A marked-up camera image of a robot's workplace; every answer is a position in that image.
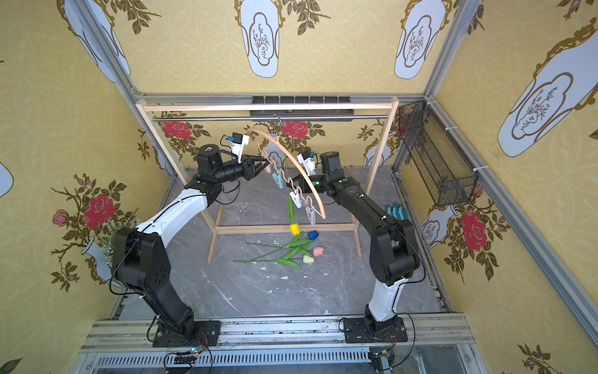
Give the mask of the curved wooden clip hanger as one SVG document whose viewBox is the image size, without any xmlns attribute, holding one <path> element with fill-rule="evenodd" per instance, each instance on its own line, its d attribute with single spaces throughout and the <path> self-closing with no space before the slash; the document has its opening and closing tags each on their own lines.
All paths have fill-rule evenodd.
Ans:
<svg viewBox="0 0 598 374">
<path fill-rule="evenodd" d="M 255 127 L 250 127 L 244 132 L 250 140 L 257 146 L 258 152 L 266 158 L 269 165 L 272 166 L 277 172 L 279 172 L 286 183 L 291 184 L 292 190 L 298 195 L 302 203 L 308 204 L 315 214 L 319 215 L 322 219 L 326 219 L 325 208 L 319 193 L 316 190 L 316 186 L 308 175 L 304 165 L 294 157 L 293 154 L 282 144 L 279 140 L 275 140 L 269 133 L 261 131 Z M 307 185 L 305 188 L 300 187 L 299 182 L 294 182 L 292 177 L 286 177 L 283 168 L 279 168 L 278 164 L 272 157 L 269 156 L 266 151 L 263 150 L 257 138 L 263 137 L 269 140 L 270 143 L 275 145 L 280 151 L 282 151 L 288 160 L 295 166 L 295 169 L 300 173 L 303 182 Z"/>
</svg>

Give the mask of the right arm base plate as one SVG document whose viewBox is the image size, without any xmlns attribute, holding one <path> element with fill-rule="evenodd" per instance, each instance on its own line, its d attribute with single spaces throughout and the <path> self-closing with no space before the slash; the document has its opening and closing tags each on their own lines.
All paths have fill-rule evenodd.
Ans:
<svg viewBox="0 0 598 374">
<path fill-rule="evenodd" d="M 339 329 L 348 344 L 408 342 L 403 320 L 395 316 L 385 322 L 370 317 L 342 318 Z"/>
</svg>

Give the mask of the white artificial tulip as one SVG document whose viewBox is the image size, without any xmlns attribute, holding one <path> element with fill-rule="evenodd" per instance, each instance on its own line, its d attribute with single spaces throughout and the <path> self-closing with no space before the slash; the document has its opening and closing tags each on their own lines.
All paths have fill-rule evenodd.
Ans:
<svg viewBox="0 0 598 374">
<path fill-rule="evenodd" d="M 235 263 L 278 263 L 280 265 L 289 266 L 294 269 L 301 269 L 301 265 L 299 264 L 299 260 L 302 261 L 303 264 L 313 264 L 316 259 L 315 257 L 310 257 L 307 255 L 303 255 L 303 257 L 295 257 L 295 258 L 279 258 L 275 260 L 235 260 Z"/>
</svg>

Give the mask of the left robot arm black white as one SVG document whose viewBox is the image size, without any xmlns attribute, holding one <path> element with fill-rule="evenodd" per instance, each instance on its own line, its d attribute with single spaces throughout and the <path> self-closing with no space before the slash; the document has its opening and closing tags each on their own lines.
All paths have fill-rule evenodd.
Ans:
<svg viewBox="0 0 598 374">
<path fill-rule="evenodd" d="M 238 156 L 215 144 L 201 147 L 196 160 L 197 173 L 173 202 L 135 228 L 117 231 L 112 260 L 113 277 L 143 297 L 165 332 L 185 341 L 194 335 L 194 314 L 172 286 L 166 247 L 192 218 L 216 202 L 224 182 L 249 181 L 268 165 L 264 157 Z"/>
</svg>

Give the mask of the yellow artificial tulip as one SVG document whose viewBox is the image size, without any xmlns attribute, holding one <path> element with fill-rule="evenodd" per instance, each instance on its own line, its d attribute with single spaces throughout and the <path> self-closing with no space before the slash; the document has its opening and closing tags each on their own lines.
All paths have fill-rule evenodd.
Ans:
<svg viewBox="0 0 598 374">
<path fill-rule="evenodd" d="M 295 204 L 291 196 L 287 199 L 287 219 L 291 223 L 289 229 L 292 235 L 299 235 L 301 230 L 296 223 Z"/>
</svg>

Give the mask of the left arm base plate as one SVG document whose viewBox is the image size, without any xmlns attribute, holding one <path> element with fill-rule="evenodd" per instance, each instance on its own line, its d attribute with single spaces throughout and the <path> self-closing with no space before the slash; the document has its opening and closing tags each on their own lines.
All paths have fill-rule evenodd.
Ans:
<svg viewBox="0 0 598 374">
<path fill-rule="evenodd" d="M 187 323 L 182 330 L 175 330 L 159 322 L 153 339 L 154 348 L 215 347 L 221 334 L 221 321 L 207 320 Z"/>
</svg>

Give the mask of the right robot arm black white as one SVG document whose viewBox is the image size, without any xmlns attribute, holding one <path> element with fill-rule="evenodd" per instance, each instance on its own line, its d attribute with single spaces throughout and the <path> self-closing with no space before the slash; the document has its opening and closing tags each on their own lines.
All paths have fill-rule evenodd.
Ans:
<svg viewBox="0 0 598 374">
<path fill-rule="evenodd" d="M 386 213 L 361 187 L 344 174 L 339 153 L 321 155 L 322 173 L 308 179 L 298 175 L 292 179 L 302 190 L 315 187 L 313 195 L 326 194 L 348 210 L 370 236 L 369 264 L 376 283 L 370 302 L 365 307 L 364 322 L 371 333 L 389 330 L 396 323 L 396 304 L 405 285 L 420 267 L 416 230 L 408 220 Z"/>
</svg>

